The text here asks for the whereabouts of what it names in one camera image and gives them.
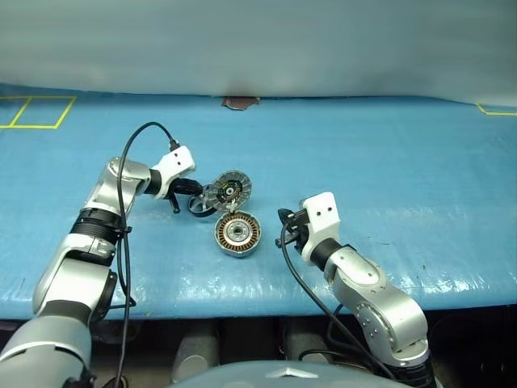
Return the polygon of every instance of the circular metal part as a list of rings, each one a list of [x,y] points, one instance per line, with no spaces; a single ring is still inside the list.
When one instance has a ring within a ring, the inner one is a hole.
[[[208,217],[216,212],[212,202],[208,199],[207,191],[210,185],[203,186],[203,192],[198,196],[191,196],[188,200],[188,209],[194,217]]]
[[[261,234],[259,222],[249,213],[227,213],[216,223],[217,245],[235,257],[249,255],[259,244]]]
[[[221,174],[207,191],[208,200],[221,212],[234,212],[251,195],[251,179],[240,171]]]

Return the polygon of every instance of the black cable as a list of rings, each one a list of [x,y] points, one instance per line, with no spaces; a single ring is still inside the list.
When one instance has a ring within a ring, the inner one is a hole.
[[[337,316],[339,314],[339,311],[341,311],[342,308],[343,308],[343,305],[339,304],[338,307],[336,307],[336,310],[334,310],[334,315]],[[342,350],[345,350],[347,352],[354,353],[355,356],[358,356],[358,355],[362,356],[360,361],[363,364],[365,364],[364,367],[366,369],[368,369],[368,370],[373,371],[375,369],[375,365],[372,365],[372,362],[370,360],[367,360],[367,359],[364,358],[364,355],[360,351],[360,349],[358,349],[357,347],[355,347],[353,345],[350,345],[350,344],[347,344],[345,342],[339,341],[339,340],[335,339],[332,336],[332,329],[333,328],[334,328],[334,323],[332,321],[330,321],[329,322],[329,326],[326,328],[326,340],[327,340],[327,342],[329,342],[329,344],[334,345],[337,348],[341,348]]]
[[[122,272],[122,255],[121,255],[121,251],[122,251],[122,241],[119,240],[117,242],[117,246],[116,246],[116,271],[117,271],[117,275],[119,277],[119,283],[120,283],[120,288],[122,289],[122,293],[124,294],[124,296],[128,296],[128,288],[126,286],[126,282],[124,280],[124,273]],[[137,305],[137,301],[135,301],[131,295],[129,295],[129,307],[134,307]],[[117,310],[117,309],[123,309],[125,308],[125,303],[122,304],[122,305],[114,305],[114,306],[110,306],[110,310]]]
[[[314,301],[314,303],[317,304],[317,306],[323,310],[323,312],[330,318],[330,320],[336,325],[336,327],[339,329],[341,334],[344,335],[344,337],[355,347],[357,347],[364,356],[372,362],[375,366],[377,366],[378,369],[380,369],[386,377],[394,380],[395,377],[393,376],[393,373],[386,368],[386,365],[384,365],[380,360],[378,360],[375,356],[373,356],[355,337],[350,333],[350,331],[347,329],[345,325],[334,315],[332,314],[332,311],[329,310],[327,306],[316,296],[315,293],[310,289],[310,287],[304,282],[304,280],[301,278],[298,271],[294,268],[292,265],[292,261],[289,258],[288,249],[285,245],[285,234],[289,226],[291,226],[292,221],[286,222],[282,226],[282,231],[280,232],[280,247],[282,248],[282,253],[284,254],[285,263],[288,265],[289,271],[291,271],[291,274],[294,276],[295,280],[298,282],[298,284],[301,286],[301,288],[309,295],[309,297]]]
[[[330,356],[336,356],[341,358],[347,358],[346,354],[342,354],[340,352],[335,352],[334,350],[329,349],[309,349],[304,350],[300,355],[298,356],[298,361],[303,361],[305,356],[308,356],[309,354],[328,354]]]
[[[128,379],[124,376],[120,379],[120,383],[122,384],[122,388],[129,387]],[[113,388],[113,384],[115,384],[115,377],[106,382],[106,384],[103,385],[103,388]]]
[[[126,163],[126,158],[128,156],[129,148],[131,148],[131,144],[137,138],[137,136],[146,128],[150,126],[159,127],[165,135],[169,138],[170,145],[177,144],[176,141],[172,138],[169,131],[167,129],[154,121],[150,121],[149,123],[143,124],[139,129],[137,129],[131,137],[128,139],[124,147],[124,151],[122,151],[122,155],[120,156],[119,170],[116,175],[116,191],[119,198],[119,208],[120,208],[120,233],[122,234],[122,239],[124,241],[124,266],[125,266],[125,306],[124,306],[124,325],[122,327],[122,345],[120,349],[120,359],[119,359],[119,367],[116,372],[115,379],[115,388],[119,388],[120,381],[122,378],[122,369],[124,367],[124,359],[126,356],[126,341],[128,338],[128,324],[129,324],[129,308],[131,307],[131,263],[129,259],[129,240],[128,233],[130,229],[128,228],[127,219],[126,219],[126,211],[124,207],[124,198],[122,196],[122,171],[124,169],[124,164]],[[121,258],[117,256],[117,262],[121,264]],[[120,277],[120,284],[124,283],[124,277]]]

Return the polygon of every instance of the white backdrop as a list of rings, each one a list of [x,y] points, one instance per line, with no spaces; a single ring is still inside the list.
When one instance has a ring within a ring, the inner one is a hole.
[[[517,0],[12,0],[0,82],[517,104]]]

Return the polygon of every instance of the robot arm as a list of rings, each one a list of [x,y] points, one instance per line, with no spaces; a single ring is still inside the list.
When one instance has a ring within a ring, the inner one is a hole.
[[[2,386],[92,386],[88,327],[107,313],[117,282],[110,266],[122,237],[116,188],[119,165],[120,159],[113,158],[104,167],[36,286],[36,316],[16,331],[0,353]],[[190,151],[179,145],[152,169],[126,160],[122,172],[126,214],[136,196],[165,198],[173,181],[193,170]]]
[[[339,243],[339,214],[334,195],[324,192],[304,200],[302,210],[279,211],[292,232],[302,259],[316,265],[336,298],[357,318],[371,352],[398,381],[434,387],[427,321],[420,306],[391,285],[379,264]]]

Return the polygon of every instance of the yellow tape marking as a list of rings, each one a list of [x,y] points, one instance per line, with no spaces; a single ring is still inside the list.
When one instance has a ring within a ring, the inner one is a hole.
[[[476,106],[481,112],[483,112],[487,116],[517,116],[517,108],[515,112],[494,112],[487,111],[480,103],[477,103]]]
[[[11,120],[11,122],[7,125],[0,124],[0,129],[58,129],[65,117],[70,112],[70,109],[74,105],[75,100],[78,98],[75,95],[8,95],[0,96],[0,100],[2,99],[25,99],[26,101],[18,110],[18,112],[16,112],[13,120]],[[69,99],[70,101],[54,124],[16,124],[25,109],[27,109],[28,105],[34,99]]]

